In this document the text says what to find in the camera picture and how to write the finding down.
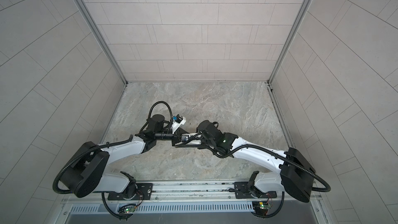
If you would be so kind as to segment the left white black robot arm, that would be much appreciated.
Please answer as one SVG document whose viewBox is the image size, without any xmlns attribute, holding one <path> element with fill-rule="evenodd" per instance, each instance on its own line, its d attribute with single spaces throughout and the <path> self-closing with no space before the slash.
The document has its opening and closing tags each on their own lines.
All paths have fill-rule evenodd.
<svg viewBox="0 0 398 224">
<path fill-rule="evenodd" d="M 123 158 L 139 155 L 153 148 L 158 140 L 181 141 L 185 133 L 181 125 L 186 119 L 180 115 L 163 127 L 164 118 L 154 115 L 147 120 L 147 129 L 127 140 L 96 145 L 86 142 L 74 153 L 54 179 L 52 189 L 57 194 L 74 194 L 83 198 L 93 192 L 124 193 L 133 197 L 136 180 L 125 173 L 107 173 L 106 167 Z"/>
</svg>

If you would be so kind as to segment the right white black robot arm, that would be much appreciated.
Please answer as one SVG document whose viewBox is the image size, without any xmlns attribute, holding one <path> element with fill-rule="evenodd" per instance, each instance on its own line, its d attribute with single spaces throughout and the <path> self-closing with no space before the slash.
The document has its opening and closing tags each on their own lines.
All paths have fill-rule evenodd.
<svg viewBox="0 0 398 224">
<path fill-rule="evenodd" d="M 247 191 L 254 198 L 265 198 L 270 191 L 281 191 L 301 202 L 309 202 L 314 178 L 289 161 L 312 173 L 316 171 L 297 149 L 292 147 L 288 151 L 267 149 L 235 134 L 222 133 L 208 120 L 201 122 L 197 131 L 203 135 L 202 144 L 215 149 L 216 154 L 225 156 L 235 150 L 231 157 L 244 159 L 270 170 L 269 173 L 257 171 L 252 173 Z"/>
</svg>

